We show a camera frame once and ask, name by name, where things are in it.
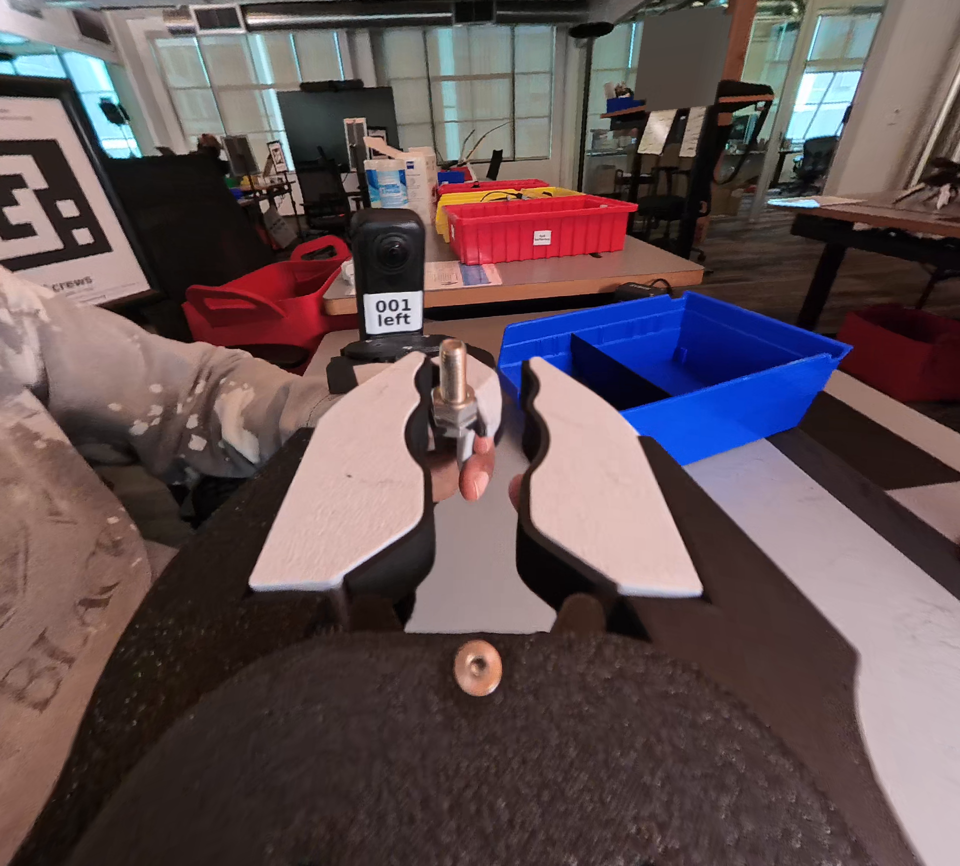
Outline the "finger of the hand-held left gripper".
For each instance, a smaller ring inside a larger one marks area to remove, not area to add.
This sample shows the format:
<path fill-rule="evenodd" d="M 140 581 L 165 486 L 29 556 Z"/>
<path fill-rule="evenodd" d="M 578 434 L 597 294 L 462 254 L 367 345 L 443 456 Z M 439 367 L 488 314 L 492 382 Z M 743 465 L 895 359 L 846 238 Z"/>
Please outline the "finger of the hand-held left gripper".
<path fill-rule="evenodd" d="M 412 383 L 412 357 L 396 361 L 356 364 L 352 368 L 357 388 L 408 388 Z"/>
<path fill-rule="evenodd" d="M 439 386 L 438 357 L 431 359 L 433 365 L 433 389 Z M 501 431 L 501 387 L 496 369 L 487 363 L 469 354 L 467 359 L 467 382 L 475 393 L 478 404 L 478 420 L 475 429 L 462 435 L 446 437 L 439 433 L 434 426 L 431 416 L 431 427 L 434 437 L 440 440 L 452 440 L 456 444 L 458 464 L 462 466 L 474 451 L 474 438 L 490 437 L 498 439 Z"/>

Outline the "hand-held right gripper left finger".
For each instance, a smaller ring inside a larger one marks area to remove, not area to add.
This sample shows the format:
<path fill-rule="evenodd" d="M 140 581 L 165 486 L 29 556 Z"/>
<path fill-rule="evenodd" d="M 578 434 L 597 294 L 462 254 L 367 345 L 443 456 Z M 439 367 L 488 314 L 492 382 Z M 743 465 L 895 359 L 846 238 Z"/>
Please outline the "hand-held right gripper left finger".
<path fill-rule="evenodd" d="M 318 420 L 248 577 L 256 594 L 413 596 L 436 555 L 426 454 L 433 366 L 355 387 Z"/>

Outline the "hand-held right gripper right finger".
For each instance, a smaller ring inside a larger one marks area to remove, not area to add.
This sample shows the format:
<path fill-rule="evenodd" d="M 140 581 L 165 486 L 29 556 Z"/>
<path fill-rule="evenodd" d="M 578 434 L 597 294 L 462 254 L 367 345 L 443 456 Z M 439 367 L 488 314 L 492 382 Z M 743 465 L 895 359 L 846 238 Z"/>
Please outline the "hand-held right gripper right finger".
<path fill-rule="evenodd" d="M 704 586 L 641 437 L 605 398 L 542 357 L 522 363 L 515 561 L 558 612 L 575 595 L 606 614 L 631 600 L 702 599 Z"/>

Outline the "blue plastic bin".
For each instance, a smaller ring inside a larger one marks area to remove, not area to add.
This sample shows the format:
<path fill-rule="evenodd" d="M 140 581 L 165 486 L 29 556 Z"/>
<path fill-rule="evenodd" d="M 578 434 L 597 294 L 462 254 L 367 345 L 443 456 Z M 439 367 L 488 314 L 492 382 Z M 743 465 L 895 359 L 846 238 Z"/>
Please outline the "blue plastic bin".
<path fill-rule="evenodd" d="M 671 395 L 620 413 L 683 466 L 796 428 L 851 350 L 686 292 L 507 325 L 497 363 L 505 393 L 519 399 L 533 357 L 570 375 L 573 334 Z"/>

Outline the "person's left forearm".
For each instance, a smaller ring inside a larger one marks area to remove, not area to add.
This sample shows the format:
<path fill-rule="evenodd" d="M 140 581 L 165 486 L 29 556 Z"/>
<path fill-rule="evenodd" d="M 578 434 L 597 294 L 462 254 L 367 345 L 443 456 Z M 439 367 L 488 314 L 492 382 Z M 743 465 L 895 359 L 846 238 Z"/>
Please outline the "person's left forearm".
<path fill-rule="evenodd" d="M 322 378 L 185 344 L 2 269 L 2 452 L 138 463 L 168 484 L 253 476 L 336 404 Z"/>

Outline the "wipes canister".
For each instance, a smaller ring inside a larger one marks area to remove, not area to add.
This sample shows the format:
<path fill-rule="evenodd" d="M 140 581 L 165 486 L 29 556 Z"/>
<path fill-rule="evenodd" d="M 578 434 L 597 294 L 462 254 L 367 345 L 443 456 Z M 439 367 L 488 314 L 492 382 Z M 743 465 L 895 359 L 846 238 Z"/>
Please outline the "wipes canister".
<path fill-rule="evenodd" d="M 369 204 L 376 210 L 403 210 L 409 207 L 406 162 L 390 156 L 374 157 L 364 163 Z"/>

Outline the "white cardboard box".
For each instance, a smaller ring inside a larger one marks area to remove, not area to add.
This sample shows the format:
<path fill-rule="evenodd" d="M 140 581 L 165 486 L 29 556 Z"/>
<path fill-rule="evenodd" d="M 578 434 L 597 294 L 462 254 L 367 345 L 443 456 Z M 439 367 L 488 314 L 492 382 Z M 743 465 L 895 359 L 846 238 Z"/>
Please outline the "white cardboard box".
<path fill-rule="evenodd" d="M 426 230 L 435 227 L 438 201 L 438 167 L 432 147 L 413 147 L 404 152 L 407 207 Z"/>

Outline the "red storage tray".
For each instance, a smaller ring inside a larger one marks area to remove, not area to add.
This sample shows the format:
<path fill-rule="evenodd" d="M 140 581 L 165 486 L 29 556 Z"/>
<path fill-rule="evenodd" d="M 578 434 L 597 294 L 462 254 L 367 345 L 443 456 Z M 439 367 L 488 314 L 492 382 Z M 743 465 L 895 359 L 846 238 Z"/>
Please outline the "red storage tray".
<path fill-rule="evenodd" d="M 438 187 L 440 197 L 490 191 L 516 191 L 524 189 L 547 188 L 549 184 L 539 178 L 507 179 L 507 180 L 471 180 L 461 183 L 446 183 Z"/>

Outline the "black bin divider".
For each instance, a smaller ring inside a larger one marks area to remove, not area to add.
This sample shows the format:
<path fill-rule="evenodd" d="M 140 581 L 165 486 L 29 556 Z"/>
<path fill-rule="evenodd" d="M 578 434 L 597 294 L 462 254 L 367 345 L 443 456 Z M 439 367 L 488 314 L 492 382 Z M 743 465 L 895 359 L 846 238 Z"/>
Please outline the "black bin divider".
<path fill-rule="evenodd" d="M 619 412 L 671 399 L 669 392 L 579 335 L 570 336 L 570 356 L 571 378 Z"/>

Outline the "red plastic storage bin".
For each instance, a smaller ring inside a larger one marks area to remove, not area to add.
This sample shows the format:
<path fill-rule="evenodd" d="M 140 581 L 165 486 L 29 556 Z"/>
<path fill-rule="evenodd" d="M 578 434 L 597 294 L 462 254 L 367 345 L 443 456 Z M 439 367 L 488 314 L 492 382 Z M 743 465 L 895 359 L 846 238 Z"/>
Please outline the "red plastic storage bin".
<path fill-rule="evenodd" d="M 620 252 L 638 208 L 584 194 L 456 204 L 447 214 L 450 247 L 465 265 Z"/>

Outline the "black office chair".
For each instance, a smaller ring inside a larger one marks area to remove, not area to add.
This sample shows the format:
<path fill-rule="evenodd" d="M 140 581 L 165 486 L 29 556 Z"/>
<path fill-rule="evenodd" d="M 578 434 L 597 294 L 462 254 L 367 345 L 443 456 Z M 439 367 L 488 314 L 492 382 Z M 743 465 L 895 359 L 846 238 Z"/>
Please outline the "black office chair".
<path fill-rule="evenodd" d="M 126 314 L 161 336 L 193 340 L 183 310 L 189 287 L 221 286 L 274 262 L 211 158 L 108 157 L 102 167 L 150 280 L 151 294 Z"/>
<path fill-rule="evenodd" d="M 791 183 L 794 196 L 819 193 L 830 172 L 838 143 L 838 135 L 810 137 L 804 141 L 801 156 L 795 163 L 794 181 Z"/>

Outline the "black standing desk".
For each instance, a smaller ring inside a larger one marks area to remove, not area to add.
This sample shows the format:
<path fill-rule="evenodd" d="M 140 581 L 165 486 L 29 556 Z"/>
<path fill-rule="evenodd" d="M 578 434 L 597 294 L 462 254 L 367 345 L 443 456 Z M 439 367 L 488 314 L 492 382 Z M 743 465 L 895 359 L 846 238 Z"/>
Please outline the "black standing desk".
<path fill-rule="evenodd" d="M 686 260 L 702 257 L 703 229 L 710 223 L 717 172 L 736 113 L 756 116 L 749 147 L 774 102 L 770 85 L 720 80 L 707 105 L 652 109 L 640 102 L 608 100 L 601 117 L 612 132 L 634 139 L 626 202 L 634 206 L 628 235 Z"/>

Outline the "black framed marker sign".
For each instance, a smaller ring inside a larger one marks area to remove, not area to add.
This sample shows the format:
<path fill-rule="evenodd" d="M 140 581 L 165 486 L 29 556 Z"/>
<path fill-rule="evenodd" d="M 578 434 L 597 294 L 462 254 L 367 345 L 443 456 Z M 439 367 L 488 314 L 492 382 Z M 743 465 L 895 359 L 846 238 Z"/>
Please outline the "black framed marker sign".
<path fill-rule="evenodd" d="M 2 76 L 1 261 L 95 306 L 157 293 L 69 80 Z"/>

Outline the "red floor bin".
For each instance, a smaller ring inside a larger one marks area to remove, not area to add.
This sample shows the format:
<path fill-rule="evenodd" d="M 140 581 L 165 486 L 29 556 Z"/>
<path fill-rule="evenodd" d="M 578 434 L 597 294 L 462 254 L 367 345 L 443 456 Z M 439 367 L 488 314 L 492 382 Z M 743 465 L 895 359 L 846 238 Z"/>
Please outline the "red floor bin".
<path fill-rule="evenodd" d="M 959 321 L 898 304 L 846 314 L 837 339 L 847 375 L 904 403 L 957 403 Z"/>

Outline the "spare black gripper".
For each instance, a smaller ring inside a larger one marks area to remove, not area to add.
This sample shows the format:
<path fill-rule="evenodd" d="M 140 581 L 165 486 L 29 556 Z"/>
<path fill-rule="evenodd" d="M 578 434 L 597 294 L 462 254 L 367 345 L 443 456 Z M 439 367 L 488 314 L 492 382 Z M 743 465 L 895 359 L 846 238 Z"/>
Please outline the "spare black gripper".
<path fill-rule="evenodd" d="M 958 202 L 959 162 L 946 156 L 935 156 L 923 167 L 918 181 L 901 190 L 894 198 L 893 207 L 913 204 L 942 211 Z"/>

